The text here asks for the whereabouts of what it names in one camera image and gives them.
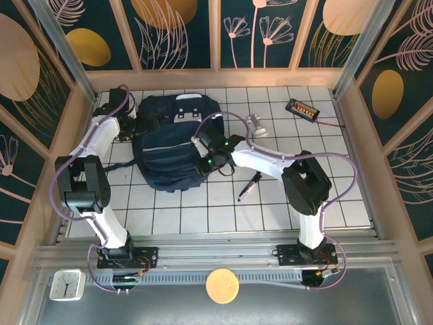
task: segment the leaf drawing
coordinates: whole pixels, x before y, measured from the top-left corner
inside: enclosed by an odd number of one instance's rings
[[[398,147],[388,161],[405,203],[433,202],[433,130]]]
[[[389,58],[396,58],[397,66],[401,70],[421,71],[433,58],[433,33],[428,35],[413,34],[407,37],[400,45],[397,53],[379,60],[375,64]]]
[[[173,69],[180,65],[180,68],[184,68],[188,59],[188,35],[181,15],[173,12],[167,1],[166,13],[157,0],[149,0],[147,3],[137,1],[144,23],[135,18],[141,33],[139,57],[143,67]]]
[[[391,34],[391,37],[408,24],[416,34],[430,34],[433,30],[433,0],[418,0],[415,8],[413,8],[411,19],[398,27]]]
[[[84,0],[48,0],[55,19],[61,26],[74,26],[86,10]]]

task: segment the pink line drawing of plant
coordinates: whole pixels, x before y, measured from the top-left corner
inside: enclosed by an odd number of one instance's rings
[[[251,33],[251,68],[254,68],[254,36],[256,34],[256,21],[258,9],[264,7],[277,7],[279,5],[292,5],[298,0],[252,0],[255,6],[254,17],[252,19],[252,33]]]
[[[13,173],[14,171],[14,163],[15,159],[18,153],[18,140],[14,137],[9,138],[9,143],[6,141],[6,137],[2,134],[0,135],[0,176],[9,177],[12,176],[16,178],[18,181],[21,181],[22,183],[25,183],[26,185],[32,186],[33,188],[36,187],[36,185],[31,184],[28,181],[25,181],[21,177],[18,177]],[[22,202],[30,204],[30,200],[12,193],[4,188],[0,188],[0,192],[4,193],[8,196],[11,196],[12,198],[16,198],[17,200],[21,200]]]
[[[282,44],[293,41],[294,34],[290,32],[292,25],[290,24],[291,16],[287,18],[276,17],[269,24],[269,17],[260,18],[260,32],[265,44],[265,52],[263,54],[263,68],[266,68],[266,54],[268,46],[274,44]]]
[[[235,50],[233,47],[233,39],[235,39],[236,37],[249,35],[251,33],[251,30],[247,28],[247,26],[248,24],[245,21],[245,17],[236,17],[233,19],[233,21],[230,17],[224,18],[224,27],[230,37],[231,55],[233,56],[233,63],[235,64],[235,68],[237,68],[237,63],[235,57]]]

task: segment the floral wall panel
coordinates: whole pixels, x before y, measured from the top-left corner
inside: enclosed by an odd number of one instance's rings
[[[16,243],[44,162],[0,123],[0,242]]]
[[[124,0],[141,67],[210,68],[208,0]]]
[[[378,0],[319,0],[301,68],[342,68]]]
[[[360,89],[382,144],[433,96],[433,2],[414,0]]]
[[[433,236],[433,115],[388,155],[388,162],[418,240]]]
[[[49,148],[70,88],[11,1],[0,26],[0,106]]]
[[[306,0],[221,1],[221,68],[287,68]]]

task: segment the black marker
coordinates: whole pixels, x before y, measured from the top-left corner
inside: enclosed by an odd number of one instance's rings
[[[239,194],[239,198],[237,198],[237,201],[240,202],[245,195],[248,194],[248,192],[254,187],[254,185],[257,184],[257,182],[262,178],[262,173],[258,171],[256,175],[246,184],[246,187],[241,191],[241,194]]]

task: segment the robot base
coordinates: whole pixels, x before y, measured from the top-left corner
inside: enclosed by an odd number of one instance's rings
[[[327,261],[322,257],[322,253],[325,254],[332,263],[338,263],[335,246],[333,244],[325,244],[320,250],[320,254],[317,254],[317,258],[310,264],[327,265]],[[308,264],[299,253],[299,246],[297,244],[278,245],[276,256],[278,256],[279,266]]]

